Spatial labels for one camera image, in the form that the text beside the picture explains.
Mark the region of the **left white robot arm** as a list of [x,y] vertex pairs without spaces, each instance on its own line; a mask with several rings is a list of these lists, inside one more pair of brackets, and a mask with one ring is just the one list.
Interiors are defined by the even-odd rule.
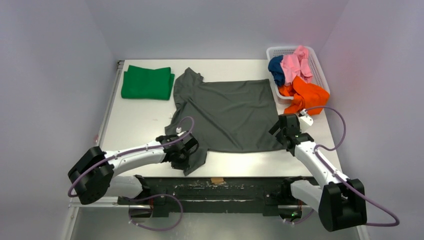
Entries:
[[104,151],[99,146],[89,148],[67,176],[71,182],[68,195],[82,205],[103,197],[126,197],[138,205],[146,203],[149,191],[141,176],[123,173],[146,165],[170,162],[175,169],[186,171],[189,160],[199,149],[199,142],[188,132],[161,135],[145,145],[124,150]]

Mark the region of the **dark grey t-shirt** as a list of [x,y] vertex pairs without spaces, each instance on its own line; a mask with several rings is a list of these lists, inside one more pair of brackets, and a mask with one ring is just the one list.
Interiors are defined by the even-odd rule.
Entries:
[[[268,79],[205,82],[200,73],[187,68],[174,82],[176,111],[166,135],[175,134],[177,125],[199,143],[189,157],[188,176],[205,164],[208,151],[256,153],[282,149],[269,133],[278,121],[278,112]],[[194,124],[185,117],[192,117]]]

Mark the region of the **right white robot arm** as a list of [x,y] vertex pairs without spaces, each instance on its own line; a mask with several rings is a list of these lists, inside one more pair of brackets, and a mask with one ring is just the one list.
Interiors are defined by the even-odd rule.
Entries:
[[367,222],[366,203],[358,195],[365,193],[364,185],[359,179],[350,179],[339,172],[321,155],[314,139],[301,131],[300,117],[296,114],[279,115],[269,133],[309,170],[317,182],[313,185],[301,176],[286,178],[277,194],[278,200],[288,204],[300,200],[309,205],[329,232]]

